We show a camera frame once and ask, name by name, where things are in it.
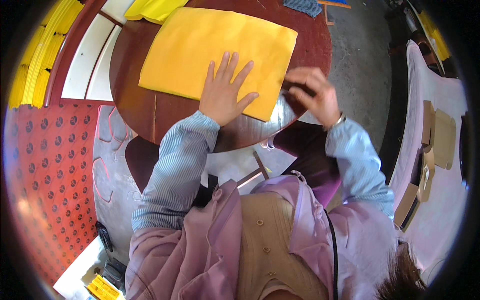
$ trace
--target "yellow fabric stack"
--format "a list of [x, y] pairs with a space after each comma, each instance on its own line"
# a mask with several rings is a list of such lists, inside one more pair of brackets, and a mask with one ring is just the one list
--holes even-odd
[[135, 0], [125, 13], [125, 18], [137, 21], [145, 18], [155, 24], [163, 24], [165, 19], [178, 7], [183, 7], [188, 0]]
[[225, 51], [236, 51], [234, 77], [248, 61], [255, 63], [239, 100], [249, 92], [260, 94], [243, 113], [269, 121], [296, 39], [292, 29], [245, 14], [178, 8], [158, 31], [138, 85], [199, 100], [210, 60], [217, 69]]
[[100, 275], [95, 277], [87, 289], [100, 300], [125, 300], [123, 294]]
[[30, 40], [13, 80], [9, 108], [21, 104], [42, 107], [50, 69], [83, 4], [77, 0], [60, 0], [48, 12]]

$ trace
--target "brown hair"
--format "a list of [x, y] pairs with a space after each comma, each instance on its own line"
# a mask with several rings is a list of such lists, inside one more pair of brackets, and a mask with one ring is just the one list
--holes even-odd
[[418, 299], [426, 288], [408, 252], [408, 244], [399, 242], [397, 251], [390, 256], [388, 278], [377, 287], [377, 299]]

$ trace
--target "bracelet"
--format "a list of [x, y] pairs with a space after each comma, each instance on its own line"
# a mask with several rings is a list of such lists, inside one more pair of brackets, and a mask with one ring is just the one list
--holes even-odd
[[340, 112], [340, 118], [338, 118], [337, 122], [335, 122], [332, 126], [328, 128], [324, 127], [324, 131], [327, 131], [327, 132], [330, 131], [335, 126], [338, 126], [338, 124], [345, 122], [346, 119], [347, 119], [347, 116], [343, 112]]

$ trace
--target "tan knit sweater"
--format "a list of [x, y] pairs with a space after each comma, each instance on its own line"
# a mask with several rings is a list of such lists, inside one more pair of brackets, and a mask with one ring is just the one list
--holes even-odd
[[285, 289], [303, 300], [328, 300], [328, 290], [304, 263], [288, 253], [293, 206], [274, 192], [241, 197], [243, 230], [238, 300], [261, 300]]

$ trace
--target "woman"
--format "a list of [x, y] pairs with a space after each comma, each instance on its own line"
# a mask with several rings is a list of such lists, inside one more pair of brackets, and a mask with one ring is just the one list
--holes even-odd
[[[424, 285], [407, 249], [397, 246], [394, 197], [379, 171], [380, 159], [365, 130], [341, 114], [335, 89], [319, 68], [297, 68], [285, 76], [316, 93], [289, 90], [327, 132], [299, 122], [275, 137], [276, 146], [298, 157], [286, 171], [294, 174], [268, 179], [244, 196], [230, 180], [205, 208], [191, 207], [218, 130], [258, 97], [252, 92], [237, 102], [253, 62], [231, 81], [238, 53], [229, 59], [226, 52], [215, 77], [210, 62], [199, 110], [162, 140], [142, 203], [132, 215], [127, 298], [417, 295]], [[338, 176], [345, 204], [327, 215], [324, 205]], [[403, 275], [408, 267], [411, 272]]]

